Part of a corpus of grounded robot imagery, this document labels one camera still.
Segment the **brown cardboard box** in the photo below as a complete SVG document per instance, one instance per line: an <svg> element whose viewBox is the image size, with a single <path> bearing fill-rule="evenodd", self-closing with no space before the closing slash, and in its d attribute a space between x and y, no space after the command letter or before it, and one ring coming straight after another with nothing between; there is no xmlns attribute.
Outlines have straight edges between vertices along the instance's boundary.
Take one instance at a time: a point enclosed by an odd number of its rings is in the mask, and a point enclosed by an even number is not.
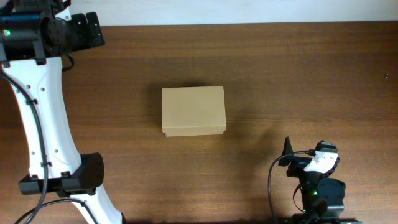
<svg viewBox="0 0 398 224"><path fill-rule="evenodd" d="M220 135L225 131L222 86L162 89L162 132L167 137Z"/></svg>

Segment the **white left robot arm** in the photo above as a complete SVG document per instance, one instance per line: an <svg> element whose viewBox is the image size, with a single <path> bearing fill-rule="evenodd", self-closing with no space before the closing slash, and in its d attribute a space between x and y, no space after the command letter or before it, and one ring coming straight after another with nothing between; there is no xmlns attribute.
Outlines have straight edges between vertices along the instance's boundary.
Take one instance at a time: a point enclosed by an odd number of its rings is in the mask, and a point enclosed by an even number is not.
<svg viewBox="0 0 398 224"><path fill-rule="evenodd" d="M29 147L23 194L37 205L19 223L30 223L56 192L88 223L124 223L104 186L99 153L80 154L73 142L62 93L63 56L104 45L96 13L70 14L70 1L8 1L1 8L1 76L16 96Z"/></svg>

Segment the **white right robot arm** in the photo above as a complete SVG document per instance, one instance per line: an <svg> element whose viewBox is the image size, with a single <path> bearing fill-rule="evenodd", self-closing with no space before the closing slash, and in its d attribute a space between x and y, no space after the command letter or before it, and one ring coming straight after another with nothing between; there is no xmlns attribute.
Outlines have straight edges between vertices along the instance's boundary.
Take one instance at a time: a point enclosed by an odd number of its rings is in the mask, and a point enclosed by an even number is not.
<svg viewBox="0 0 398 224"><path fill-rule="evenodd" d="M340 161L338 150L332 143L320 141L301 157L294 152L290 139L286 138L278 165L287 166L287 176L299 179L295 191L301 193L302 212L292 215L288 223L293 224L355 224L359 220L341 219L344 211L346 184L330 176Z"/></svg>

